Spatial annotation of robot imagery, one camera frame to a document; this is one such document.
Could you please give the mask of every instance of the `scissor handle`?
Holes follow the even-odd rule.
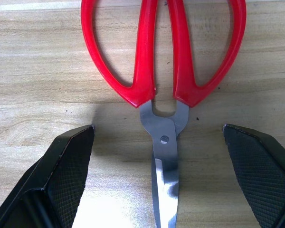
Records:
[[[153,46],[157,0],[142,0],[136,41],[136,56],[133,84],[122,85],[105,65],[97,48],[92,28],[94,8],[97,0],[82,0],[81,25],[90,55],[109,85],[134,107],[146,103],[155,97],[153,76]]]
[[[233,32],[226,56],[214,76],[204,85],[196,85],[190,47],[190,35],[182,0],[168,0],[174,55],[173,97],[189,107],[205,99],[222,81],[240,49],[246,25],[245,0],[230,0]]]
[[[157,0],[142,0],[136,41],[136,56],[133,84],[122,85],[105,65],[97,48],[92,28],[94,8],[97,0],[82,0],[81,24],[89,53],[105,80],[127,102],[134,107],[155,97],[153,76],[153,45]],[[204,86],[197,86],[190,48],[190,36],[184,3],[168,0],[172,27],[174,53],[173,97],[190,107],[202,101],[221,82],[233,64],[245,31],[246,2],[230,0],[233,9],[234,27],[230,47],[218,71]]]

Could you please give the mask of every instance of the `wood grain surface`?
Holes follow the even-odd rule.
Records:
[[[219,67],[230,38],[226,0],[186,0],[195,74]],[[110,68],[133,77],[139,0],[100,0],[95,30]],[[168,7],[158,5],[158,113],[175,109]],[[73,227],[154,227],[152,142],[139,112],[103,80],[86,49],[80,1],[0,0],[0,205],[53,139],[93,123],[86,189]],[[273,135],[285,147],[285,0],[247,0],[241,51],[219,87],[190,110],[178,139],[177,227],[259,227],[237,183],[222,126]]]

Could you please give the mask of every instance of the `scissors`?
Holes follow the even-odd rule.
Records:
[[[127,87],[110,72],[98,50],[92,28],[97,0],[82,0],[81,23],[88,51],[108,84],[128,103],[139,108],[140,119],[153,141],[152,198],[155,224],[161,228],[176,225],[179,172],[177,136],[188,122],[189,107],[205,99],[231,68],[245,32],[246,2],[230,0],[233,32],[226,56],[214,76],[204,85],[195,83],[190,34],[183,0],[168,0],[174,58],[173,97],[177,101],[173,116],[164,118],[152,111],[155,97],[153,46],[157,0],[142,0],[139,17],[133,84]]]

